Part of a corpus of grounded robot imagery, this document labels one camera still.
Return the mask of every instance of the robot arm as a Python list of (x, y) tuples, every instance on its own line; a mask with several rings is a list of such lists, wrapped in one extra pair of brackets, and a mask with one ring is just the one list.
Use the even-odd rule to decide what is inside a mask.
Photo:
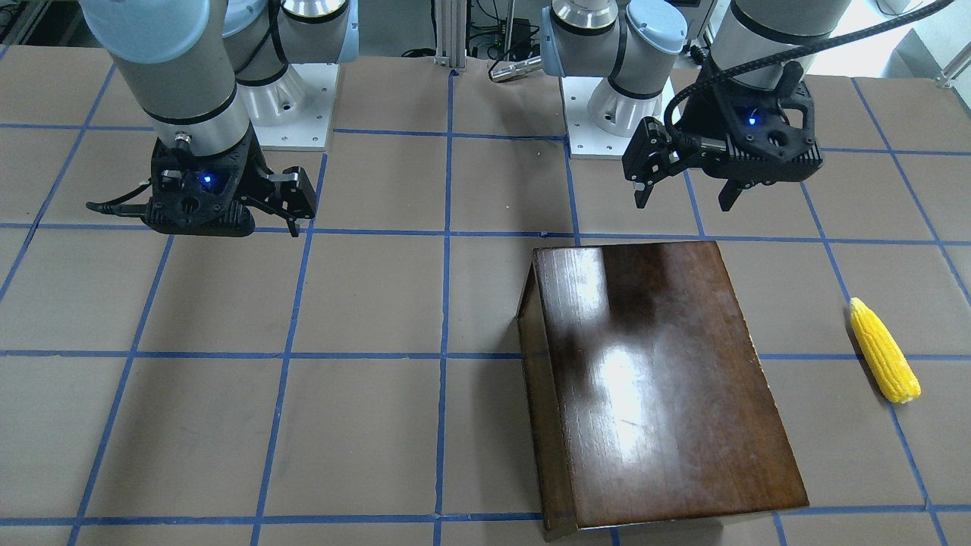
[(317, 195), (302, 167), (267, 167), (241, 95), (286, 76), (290, 62), (356, 58), (356, 0), (81, 4), (158, 134), (148, 203), (123, 204), (136, 191), (88, 208), (162, 233), (242, 237), (255, 229), (255, 207), (296, 237)]
[[(802, 82), (813, 54), (927, 17), (951, 2), (938, 0), (829, 38), (850, 0), (732, 0), (697, 82), (666, 108), (658, 95), (686, 24), (663, 0), (630, 0), (621, 9), (615, 0), (552, 0), (543, 12), (542, 64), (554, 76), (604, 77), (587, 110), (601, 129), (631, 139), (622, 160), (638, 208), (658, 182), (700, 167), (726, 179), (719, 201), (728, 211), (744, 189), (801, 182), (822, 167), (813, 97)], [(523, 61), (499, 76), (508, 79), (534, 65)], [(685, 111), (674, 123), (684, 99)]]
[[(634, 183), (637, 206), (647, 204), (656, 183), (688, 167), (725, 179), (719, 195), (723, 211), (745, 189), (806, 180), (822, 167), (823, 156), (802, 63), (819, 51), (930, 16), (952, 2), (938, 0), (906, 16), (829, 38), (849, 0), (732, 0), (698, 80), (667, 105), (663, 120), (644, 118), (624, 152), (624, 176)], [(673, 112), (684, 99), (681, 120), (673, 123)]]

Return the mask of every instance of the metal cylinder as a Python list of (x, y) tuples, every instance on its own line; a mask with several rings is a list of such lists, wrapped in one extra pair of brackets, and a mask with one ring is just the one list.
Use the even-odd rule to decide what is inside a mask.
[(633, 99), (618, 93), (606, 78), (593, 90), (586, 111), (598, 127), (623, 138), (630, 138), (647, 116), (659, 117), (664, 111), (661, 95), (650, 99)]
[(356, 0), (344, 1), (316, 17), (299, 17), (284, 10), (277, 24), (286, 62), (350, 62), (357, 58)]
[[(104, 22), (100, 17), (107, 12), (102, 10), (108, 9), (96, 3), (88, 6), (85, 17), (97, 21), (95, 25)], [(124, 4), (116, 4), (110, 10), (144, 15), (146, 6), (151, 4), (132, 3), (128, 10)], [(189, 149), (204, 156), (219, 154), (239, 143), (250, 127), (250, 117), (237, 98), (236, 78), (222, 43), (226, 3), (206, 1), (195, 6), (197, 10), (208, 10), (208, 19), (191, 47), (173, 58), (161, 62), (139, 60), (141, 57), (127, 54), (131, 48), (124, 47), (123, 41), (108, 49), (139, 106), (149, 114), (162, 143), (172, 147), (177, 134), (190, 135)], [(152, 23), (143, 18), (138, 18), (138, 22)]]
[(119, 72), (146, 112), (190, 119), (205, 116), (226, 102), (236, 87), (236, 78), (222, 45), (224, 17), (225, 3), (213, 2), (199, 40), (166, 62), (132, 62), (112, 53)]
[(279, 78), (286, 63), (277, 56), (273, 41), (263, 37), (270, 28), (270, 8), (239, 32), (224, 38), (229, 61), (236, 71), (236, 80), (243, 85), (265, 84)]
[[(722, 70), (764, 56), (824, 40), (836, 28), (850, 0), (732, 0), (712, 44), (712, 60)], [(813, 58), (800, 62), (808, 69)], [(734, 80), (771, 89), (782, 64), (743, 74)]]
[(836, 28), (850, 0), (734, 0), (752, 20), (784, 34), (823, 36)]
[(550, 6), (559, 20), (584, 30), (614, 24), (619, 11), (615, 0), (552, 0)]

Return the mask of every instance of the blue tape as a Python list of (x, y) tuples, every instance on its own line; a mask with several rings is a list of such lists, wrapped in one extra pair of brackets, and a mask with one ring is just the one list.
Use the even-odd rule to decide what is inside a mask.
[(68, 538), (67, 545), (75, 546), (78, 542), (78, 533), (81, 530), (81, 519), (87, 512), (87, 506), (91, 502), (91, 495), (94, 493), (94, 484), (98, 479), (98, 473), (101, 471), (101, 463), (105, 458), (105, 452), (108, 450), (108, 441), (112, 436), (112, 428), (115, 426), (115, 419), (117, 418), (118, 409), (121, 407), (121, 398), (124, 395), (125, 386), (128, 384), (128, 376), (131, 374), (132, 362), (135, 360), (135, 352), (138, 350), (138, 344), (142, 340), (142, 333), (145, 331), (145, 324), (149, 320), (149, 312), (151, 311), (151, 305), (155, 300), (155, 294), (158, 292), (158, 285), (162, 280), (162, 272), (165, 270), (165, 263), (169, 259), (169, 255), (172, 252), (172, 244), (175, 242), (175, 235), (169, 235), (168, 240), (165, 242), (165, 248), (162, 250), (162, 256), (158, 261), (158, 267), (155, 268), (155, 277), (151, 281), (151, 287), (149, 288), (149, 296), (145, 300), (145, 305), (142, 308), (142, 316), (138, 320), (138, 326), (135, 328), (135, 336), (131, 340), (131, 348), (128, 350), (128, 358), (125, 360), (124, 367), (121, 369), (121, 377), (118, 379), (118, 386), (115, 390), (115, 398), (112, 401), (111, 410), (108, 412), (108, 420), (105, 422), (104, 431), (101, 433), (101, 441), (98, 444), (98, 451), (94, 456), (94, 463), (91, 465), (91, 471), (87, 476), (87, 483), (84, 485), (84, 494), (81, 497), (81, 503), (78, 506), (78, 521), (71, 527), (71, 535)]
[(848, 514), (906, 514), (923, 512), (920, 504), (877, 504), (869, 506), (809, 506), (786, 512), (786, 516), (839, 516)]
[(779, 546), (788, 546), (786, 529), (783, 528), (783, 519), (779, 516), (779, 512), (772, 513), (772, 522), (776, 526), (776, 536), (779, 537)]
[(566, 165), (566, 190), (570, 196), (570, 222), (573, 223), (573, 246), (583, 244), (580, 237), (580, 217), (577, 213), (577, 194), (573, 185), (573, 169), (570, 168), (570, 144), (563, 141), (563, 162)]
[(691, 175), (685, 169), (685, 185), (687, 186), (687, 197), (691, 200), (691, 211), (694, 212), (694, 223), (698, 226), (698, 235), (705, 237), (705, 226), (701, 222), (701, 210), (698, 208), (698, 198), (694, 193), (694, 185), (691, 183)]
[(337, 129), (334, 129), (334, 132), (352, 134), (352, 135), (397, 135), (397, 136), (432, 136), (432, 137), (449, 136), (449, 133), (443, 133), (439, 131), (392, 131), (392, 130), (384, 130), (384, 129), (337, 128)]
[(934, 238), (934, 241), (938, 243), (941, 251), (941, 255), (944, 256), (944, 261), (948, 264), (948, 269), (951, 270), (951, 274), (954, 276), (954, 281), (957, 283), (957, 287), (961, 290), (964, 295), (964, 300), (967, 301), (968, 305), (971, 305), (971, 291), (968, 290), (967, 286), (964, 285), (964, 281), (961, 276), (957, 273), (957, 268), (954, 267), (954, 261), (951, 259), (951, 255), (948, 254), (948, 249), (941, 244), (941, 238), (937, 234), (937, 229), (934, 228), (933, 222), (930, 221), (930, 216), (927, 211), (923, 208), (921, 200), (917, 197), (917, 192), (914, 191), (914, 186), (911, 184), (910, 179), (907, 177), (907, 173), (904, 172), (903, 166), (900, 164), (900, 159), (897, 158), (896, 152), (890, 145), (890, 140), (887, 139), (887, 135), (884, 129), (880, 126), (880, 122), (877, 120), (876, 115), (874, 115), (873, 110), (870, 108), (870, 103), (867, 102), (866, 97), (863, 96), (863, 90), (859, 87), (859, 83), (856, 78), (850, 78), (853, 82), (853, 86), (856, 89), (856, 94), (859, 96), (860, 102), (863, 103), (863, 107), (866, 109), (866, 113), (870, 116), (873, 124), (877, 127), (877, 132), (880, 133), (881, 140), (884, 141), (884, 146), (887, 147), (887, 151), (890, 152), (890, 157), (893, 159), (893, 164), (897, 167), (897, 172), (900, 173), (900, 178), (904, 181), (904, 186), (907, 187), (907, 191), (910, 192), (911, 198), (914, 200), (914, 204), (917, 205), (918, 210), (921, 212), (921, 217), (924, 223), (927, 224), (927, 229), (930, 230), (930, 235)]
[(132, 516), (81, 518), (0, 518), (0, 528), (10, 527), (115, 527), (115, 526), (239, 526), (239, 525), (347, 525), (431, 524), (469, 522), (542, 521), (538, 512), (486, 512), (474, 514), (321, 514), (264, 516)]
[(436, 521), (431, 535), (432, 546), (442, 546), (442, 522)]
[(151, 133), (155, 131), (154, 127), (138, 127), (138, 126), (126, 126), (126, 125), (92, 125), (88, 127), (89, 131), (134, 131), (139, 133)]
[(563, 135), (487, 135), (479, 133), (453, 133), (455, 138), (472, 138), (472, 139), (487, 139), (487, 140), (529, 140), (529, 141), (551, 141), (551, 142), (565, 142), (566, 139)]
[(840, 272), (840, 266), (836, 263), (836, 255), (833, 254), (833, 248), (826, 239), (826, 232), (822, 229), (820, 216), (816, 214), (816, 207), (813, 206), (813, 199), (809, 196), (809, 190), (806, 188), (806, 183), (800, 182), (799, 186), (802, 188), (802, 194), (806, 197), (806, 204), (809, 205), (809, 212), (813, 215), (813, 222), (816, 223), (816, 230), (820, 233), (822, 245), (826, 248), (826, 255), (829, 256), (829, 263), (833, 267), (833, 274), (836, 275), (836, 281), (840, 284), (840, 290), (843, 292), (843, 299), (849, 303), (850, 291), (847, 289), (846, 281), (843, 280), (843, 274)]
[(890, 412), (890, 418), (893, 420), (893, 427), (897, 432), (897, 437), (900, 439), (900, 445), (903, 447), (904, 454), (907, 456), (907, 463), (910, 464), (911, 472), (914, 474), (914, 481), (917, 482), (918, 489), (921, 490), (924, 506), (926, 507), (927, 512), (930, 514), (930, 521), (934, 525), (934, 530), (937, 532), (937, 538), (940, 540), (941, 546), (948, 546), (948, 538), (944, 535), (944, 529), (941, 527), (941, 522), (937, 518), (934, 503), (931, 501), (930, 494), (927, 492), (927, 486), (923, 482), (921, 470), (917, 468), (917, 461), (914, 459), (914, 452), (911, 451), (910, 442), (907, 441), (907, 434), (904, 433), (904, 429), (900, 425), (900, 419), (897, 417), (897, 411), (893, 408), (892, 403), (886, 402), (886, 404), (887, 410)]
[(41, 123), (0, 123), (0, 129), (57, 129), (80, 131), (83, 125), (60, 125), (60, 124), (41, 124)]
[[(323, 192), (323, 181), (326, 171), (327, 154), (323, 154), (320, 158), (320, 170), (317, 180), (318, 199), (320, 194)], [(280, 364), (280, 383), (277, 389), (277, 402), (274, 406), (275, 410), (273, 412), (273, 423), (270, 426), (270, 441), (267, 443), (266, 447), (266, 461), (263, 464), (263, 475), (260, 479), (259, 497), (256, 499), (257, 520), (263, 518), (263, 514), (266, 509), (266, 496), (270, 490), (270, 478), (273, 472), (273, 460), (277, 452), (277, 438), (280, 435), (280, 419), (284, 412), (286, 380), (289, 377), (290, 360), (292, 359), (293, 353), (293, 339), (296, 336), (297, 321), (300, 317), (300, 304), (303, 301), (303, 287), (305, 281), (307, 280), (307, 265), (310, 262), (311, 245), (314, 244), (315, 221), (316, 219), (311, 220), (307, 225), (308, 229), (306, 240), (304, 241), (303, 255), (300, 258), (300, 272), (297, 274), (297, 286), (293, 294), (293, 307), (292, 311), (290, 312), (290, 326), (286, 332), (286, 343), (284, 346), (284, 361)], [(250, 537), (251, 546), (257, 546), (257, 544), (259, 544), (260, 530), (261, 524), (259, 521), (257, 521), (252, 526), (252, 534)]]
[(343, 227), (315, 227), (314, 233), (329, 233), (333, 235), (416, 235), (441, 236), (445, 231), (431, 231), (422, 229), (345, 229)]
[[(442, 259), (442, 338), (439, 343), (439, 371), (438, 371), (438, 425), (435, 432), (435, 514), (442, 513), (445, 488), (445, 427), (448, 387), (449, 363), (446, 354), (449, 350), (449, 291), (451, 285), (452, 238), (448, 234), (452, 229), (452, 141), (454, 130), (454, 79), (458, 72), (449, 72), (449, 102), (448, 102), (448, 143), (446, 145), (445, 160), (445, 231), (443, 239)], [(435, 523), (436, 544), (441, 543), (442, 524)]]
[(31, 223), (30, 229), (27, 231), (27, 235), (23, 239), (23, 244), (20, 246), (20, 250), (17, 252), (17, 257), (14, 259), (14, 264), (7, 273), (7, 277), (4, 279), (3, 285), (0, 286), (0, 301), (3, 301), (4, 296), (7, 295), (7, 290), (10, 289), (10, 285), (14, 281), (17, 270), (23, 263), (23, 257), (27, 254), (27, 248), (30, 247), (30, 243), (34, 239), (34, 234), (37, 232), (37, 226), (40, 225), (41, 219), (44, 217), (44, 213), (48, 211), (50, 202), (53, 201), (54, 195), (57, 193), (57, 189), (60, 188), (61, 182), (64, 180), (64, 175), (71, 166), (71, 161), (74, 160), (74, 156), (78, 152), (78, 148), (81, 146), (81, 140), (84, 138), (84, 128), (87, 127), (91, 123), (91, 119), (94, 118), (94, 113), (98, 110), (98, 105), (101, 104), (101, 99), (104, 98), (105, 91), (108, 90), (108, 84), (111, 82), (112, 75), (114, 73), (115, 65), (113, 64), (112, 67), (108, 69), (108, 74), (105, 76), (104, 82), (102, 82), (101, 88), (98, 90), (98, 94), (94, 97), (94, 104), (91, 105), (90, 110), (87, 112), (87, 117), (84, 119), (84, 126), (78, 132), (78, 138), (74, 140), (74, 145), (71, 147), (71, 151), (68, 152), (67, 158), (64, 160), (64, 164), (61, 165), (61, 169), (57, 173), (57, 177), (54, 179), (54, 183), (50, 187), (47, 197), (44, 198), (44, 202), (41, 204), (41, 208), (38, 210), (37, 216), (34, 217), (34, 221)]

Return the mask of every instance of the electrical wiring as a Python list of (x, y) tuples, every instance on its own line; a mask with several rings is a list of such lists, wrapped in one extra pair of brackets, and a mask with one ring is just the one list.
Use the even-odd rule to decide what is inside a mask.
[(266, 9), (270, 10), (270, 24), (267, 25), (266, 32), (264, 32), (263, 37), (259, 39), (259, 43), (257, 43), (256, 47), (250, 52), (250, 56), (243, 61), (243, 65), (233, 71), (235, 74), (243, 72), (247, 69), (247, 67), (250, 66), (250, 64), (252, 64), (252, 61), (256, 58), (259, 51), (262, 50), (263, 46), (266, 45), (266, 41), (269, 40), (270, 36), (273, 34), (273, 29), (277, 25), (277, 11), (280, 9), (280, 0), (270, 0), (270, 5), (267, 6)]
[(501, 61), (503, 58), (505, 58), (506, 55), (509, 54), (509, 51), (515, 50), (516, 48), (518, 48), (519, 46), (525, 44), (526, 42), (532, 42), (533, 36), (536, 36), (536, 33), (539, 32), (539, 31), (540, 31), (539, 28), (537, 28), (536, 30), (533, 30), (532, 32), (529, 33), (529, 36), (526, 36), (522, 40), (519, 40), (515, 44), (512, 44), (511, 46), (509, 46), (509, 48), (507, 50), (502, 51), (501, 53), (499, 53), (499, 56), (497, 56), (495, 58), (495, 62), (492, 63), (492, 66), (488, 67), (488, 72), (486, 72), (486, 74), (488, 75), (488, 78), (489, 78), (489, 81), (490, 82), (493, 82), (494, 84), (498, 84), (498, 82), (495, 81), (492, 78), (492, 71), (495, 70), (495, 67), (499, 65), (499, 61)]
[(884, 21), (873, 26), (869, 26), (862, 30), (857, 30), (849, 34), (843, 34), (840, 36), (834, 36), (832, 38), (827, 38), (821, 42), (811, 44), (809, 46), (801, 46), (789, 51), (782, 51), (779, 53), (767, 55), (749, 62), (742, 63), (738, 66), (733, 66), (725, 70), (719, 70), (717, 73), (712, 75), (701, 82), (695, 82), (684, 89), (682, 89), (678, 94), (671, 99), (667, 107), (664, 109), (664, 129), (671, 135), (672, 140), (679, 140), (682, 137), (681, 131), (679, 131), (675, 126), (672, 118), (674, 117), (674, 110), (679, 104), (685, 101), (693, 93), (710, 87), (715, 84), (719, 84), (736, 76), (741, 76), (742, 74), (748, 74), (760, 68), (765, 68), (766, 66), (771, 66), (778, 63), (783, 63), (791, 61), (793, 59), (803, 57), (806, 55), (811, 55), (818, 53), (820, 51), (831, 50), (839, 46), (844, 46), (850, 42), (856, 42), (864, 38), (869, 38), (871, 36), (876, 36), (882, 32), (887, 32), (893, 28), (903, 26), (905, 24), (912, 23), (914, 21), (929, 17), (937, 12), (943, 10), (950, 6), (954, 0), (936, 0), (933, 4), (929, 6), (920, 8), (916, 11), (910, 12), (906, 15)]

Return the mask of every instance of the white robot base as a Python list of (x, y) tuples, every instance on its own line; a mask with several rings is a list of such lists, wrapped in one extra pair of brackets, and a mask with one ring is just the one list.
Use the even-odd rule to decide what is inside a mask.
[(293, 64), (272, 84), (240, 85), (260, 147), (326, 152), (339, 72), (337, 64)]
[[(576, 159), (620, 159), (623, 151), (627, 149), (627, 144), (630, 142), (630, 135), (633, 135), (634, 130), (637, 128), (637, 123), (640, 122), (641, 118), (649, 115), (655, 115), (660, 118), (664, 112), (664, 107), (674, 97), (674, 88), (671, 86), (671, 80), (669, 79), (664, 84), (664, 90), (661, 91), (657, 99), (633, 101), (646, 103), (643, 106), (648, 107), (648, 109), (657, 109), (656, 114), (652, 112), (641, 112), (636, 108), (623, 108), (624, 106), (630, 105), (619, 104), (621, 108), (614, 108), (612, 105), (607, 104), (610, 100), (609, 98), (604, 98), (602, 89), (600, 93), (597, 93), (601, 103), (590, 105), (590, 98), (594, 95), (594, 91), (597, 90), (597, 87), (603, 80), (603, 78), (582, 77), (560, 79), (560, 89), (563, 93), (563, 112), (566, 118), (567, 134), (570, 138), (570, 156)], [(601, 110), (610, 110), (612, 112), (614, 110), (618, 112), (625, 111), (627, 117), (631, 119), (637, 117), (637, 119), (629, 127), (629, 135), (618, 136), (602, 129), (600, 124), (594, 120), (590, 112), (591, 109), (595, 112)], [(678, 111), (675, 111), (674, 121), (677, 121), (680, 117)], [(621, 121), (614, 125), (627, 126), (629, 124), (626, 121)]]

